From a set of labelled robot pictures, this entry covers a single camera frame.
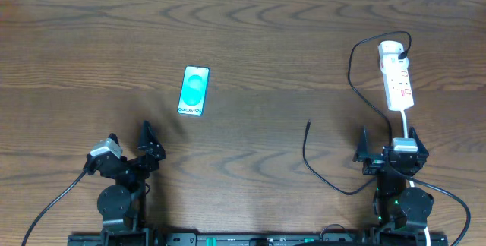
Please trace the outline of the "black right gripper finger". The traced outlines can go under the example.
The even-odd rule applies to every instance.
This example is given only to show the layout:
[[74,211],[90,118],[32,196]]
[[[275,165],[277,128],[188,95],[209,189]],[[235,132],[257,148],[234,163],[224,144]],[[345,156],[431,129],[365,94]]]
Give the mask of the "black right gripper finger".
[[429,157],[429,152],[425,148],[424,144],[419,139],[417,132],[414,127],[410,127],[409,129],[409,137],[415,140],[415,143],[418,147],[418,156],[422,159],[427,159]]
[[363,127],[361,136],[358,141],[358,146],[353,156],[354,162],[364,162],[369,158],[368,152],[368,132],[367,128]]

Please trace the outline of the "Galaxy S25 smartphone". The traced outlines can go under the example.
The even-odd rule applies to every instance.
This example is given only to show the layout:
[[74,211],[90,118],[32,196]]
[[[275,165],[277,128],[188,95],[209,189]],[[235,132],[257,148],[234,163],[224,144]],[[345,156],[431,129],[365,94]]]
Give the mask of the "Galaxy S25 smartphone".
[[187,66],[185,68],[178,101],[178,114],[202,116],[209,77],[209,68],[200,66]]

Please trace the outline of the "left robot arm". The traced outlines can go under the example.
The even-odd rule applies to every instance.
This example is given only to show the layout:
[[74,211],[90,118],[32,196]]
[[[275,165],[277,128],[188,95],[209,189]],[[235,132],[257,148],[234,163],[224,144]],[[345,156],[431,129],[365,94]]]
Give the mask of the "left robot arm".
[[142,124],[137,149],[143,153],[134,159],[122,155],[116,134],[95,144],[87,154],[83,170],[96,172],[115,181],[98,196],[97,209],[103,218],[102,245],[161,245],[165,239],[146,224],[146,180],[159,169],[166,152],[151,124]]

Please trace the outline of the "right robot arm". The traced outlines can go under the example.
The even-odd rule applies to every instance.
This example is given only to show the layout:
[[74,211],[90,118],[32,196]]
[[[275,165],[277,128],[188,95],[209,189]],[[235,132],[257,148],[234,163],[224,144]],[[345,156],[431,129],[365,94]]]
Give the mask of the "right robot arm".
[[353,160],[363,164],[362,173],[377,178],[373,209],[379,225],[367,234],[370,244],[425,245],[423,231],[432,212],[434,198],[424,190],[409,187],[412,177],[427,162],[429,152],[414,128],[407,138],[394,138],[382,153],[368,151],[367,131],[363,130]]

